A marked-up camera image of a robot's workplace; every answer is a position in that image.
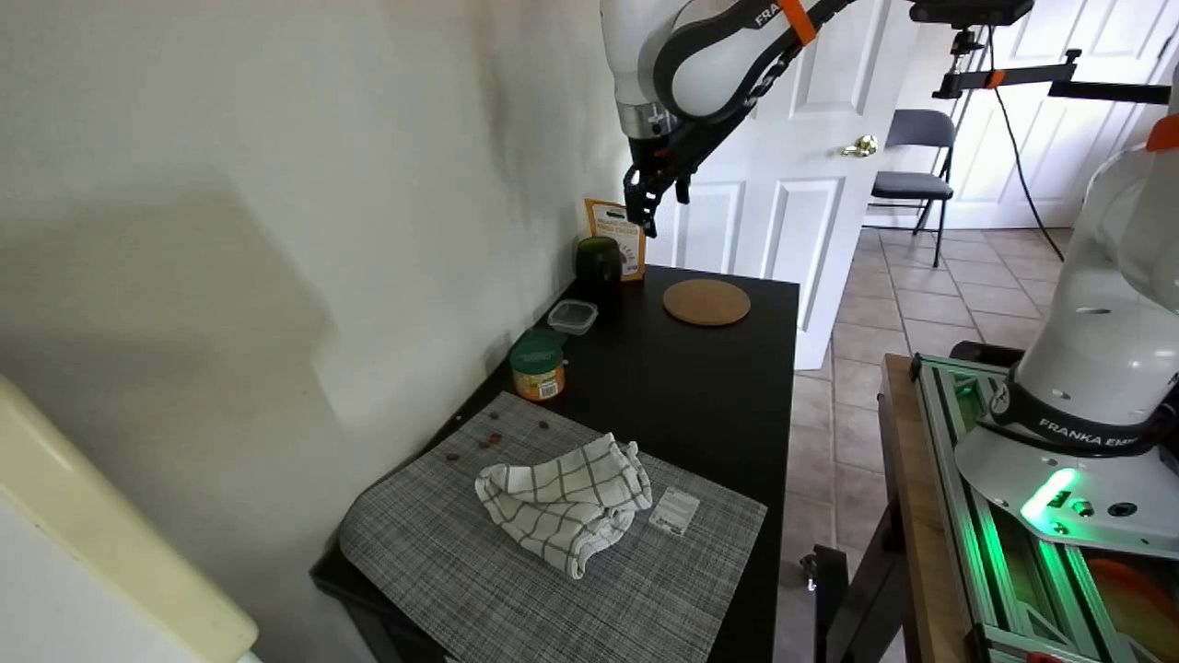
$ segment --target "black table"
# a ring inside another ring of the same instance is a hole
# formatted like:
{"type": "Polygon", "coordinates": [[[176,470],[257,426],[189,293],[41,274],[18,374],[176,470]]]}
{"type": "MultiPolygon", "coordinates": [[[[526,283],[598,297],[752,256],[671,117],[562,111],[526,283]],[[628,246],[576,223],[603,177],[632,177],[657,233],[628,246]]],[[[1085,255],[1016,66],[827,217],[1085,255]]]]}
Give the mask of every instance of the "black table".
{"type": "MultiPolygon", "coordinates": [[[[768,505],[768,524],[713,660],[775,660],[801,290],[795,283],[725,274],[752,293],[752,314],[732,329],[691,329],[671,320],[660,303],[687,274],[702,273],[648,270],[644,283],[601,303],[593,332],[566,341],[566,389],[546,408],[638,439],[644,451],[768,505]]],[[[501,363],[434,440],[506,385],[510,367],[501,363]]],[[[347,605],[379,660],[441,660],[441,647],[355,570],[334,546],[312,565],[312,581],[347,605]]]]}

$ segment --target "door handle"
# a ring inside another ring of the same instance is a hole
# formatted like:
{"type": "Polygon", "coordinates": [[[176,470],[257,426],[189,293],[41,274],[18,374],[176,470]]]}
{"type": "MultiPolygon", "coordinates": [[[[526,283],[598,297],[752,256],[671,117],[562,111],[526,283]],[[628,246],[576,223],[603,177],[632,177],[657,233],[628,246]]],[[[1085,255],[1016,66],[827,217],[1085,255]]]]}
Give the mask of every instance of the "door handle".
{"type": "Polygon", "coordinates": [[[849,153],[849,159],[869,159],[869,153],[878,153],[878,149],[880,149],[880,148],[878,148],[872,136],[856,136],[853,142],[840,148],[840,153],[849,153]]]}

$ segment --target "white cloth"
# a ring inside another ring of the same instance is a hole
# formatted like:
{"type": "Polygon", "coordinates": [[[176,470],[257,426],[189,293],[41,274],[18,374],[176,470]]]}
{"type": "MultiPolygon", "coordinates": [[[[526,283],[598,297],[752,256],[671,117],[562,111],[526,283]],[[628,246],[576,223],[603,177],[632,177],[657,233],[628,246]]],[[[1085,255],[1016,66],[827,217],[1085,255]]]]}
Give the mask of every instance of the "white cloth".
{"type": "Polygon", "coordinates": [[[482,466],[476,493],[499,525],[566,578],[581,578],[590,556],[616,546],[634,515],[652,509],[638,446],[618,446],[616,435],[546,465],[482,466]]]}

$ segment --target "gray placemat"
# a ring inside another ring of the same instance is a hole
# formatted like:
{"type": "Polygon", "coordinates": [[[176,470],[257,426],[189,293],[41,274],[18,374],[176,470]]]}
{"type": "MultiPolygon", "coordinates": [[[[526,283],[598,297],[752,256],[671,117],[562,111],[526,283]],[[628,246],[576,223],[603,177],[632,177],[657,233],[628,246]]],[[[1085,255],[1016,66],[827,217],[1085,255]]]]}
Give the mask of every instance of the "gray placemat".
{"type": "Polygon", "coordinates": [[[576,421],[499,395],[360,493],[340,548],[460,663],[708,660],[768,515],[761,499],[644,451],[657,499],[667,487],[702,498],[691,534],[663,534],[641,510],[570,581],[493,525],[473,488],[488,465],[539,465],[593,439],[576,421]]]}

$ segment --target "cable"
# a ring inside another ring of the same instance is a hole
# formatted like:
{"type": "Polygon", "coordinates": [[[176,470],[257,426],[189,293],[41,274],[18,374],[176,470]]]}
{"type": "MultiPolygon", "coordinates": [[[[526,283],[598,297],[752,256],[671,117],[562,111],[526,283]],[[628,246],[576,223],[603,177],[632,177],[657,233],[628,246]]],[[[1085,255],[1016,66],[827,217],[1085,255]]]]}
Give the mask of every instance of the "cable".
{"type": "MultiPolygon", "coordinates": [[[[995,25],[988,25],[988,53],[993,53],[993,71],[998,71],[998,66],[995,66],[995,25]]],[[[1020,180],[1020,191],[1025,191],[1028,208],[1031,208],[1031,217],[1037,217],[1037,229],[1041,229],[1041,234],[1047,238],[1047,246],[1064,262],[1064,249],[1063,249],[1063,246],[1053,244],[1053,234],[1047,233],[1047,223],[1042,223],[1042,217],[1041,217],[1041,206],[1037,206],[1037,198],[1031,198],[1031,182],[1028,182],[1028,171],[1025,171],[1025,149],[1020,149],[1016,130],[1014,130],[1014,121],[1011,121],[1005,98],[1002,98],[998,85],[995,85],[993,92],[995,92],[995,98],[998,98],[998,112],[1002,112],[1005,139],[1011,139],[1011,149],[1014,149],[1016,180],[1020,180]]]]}

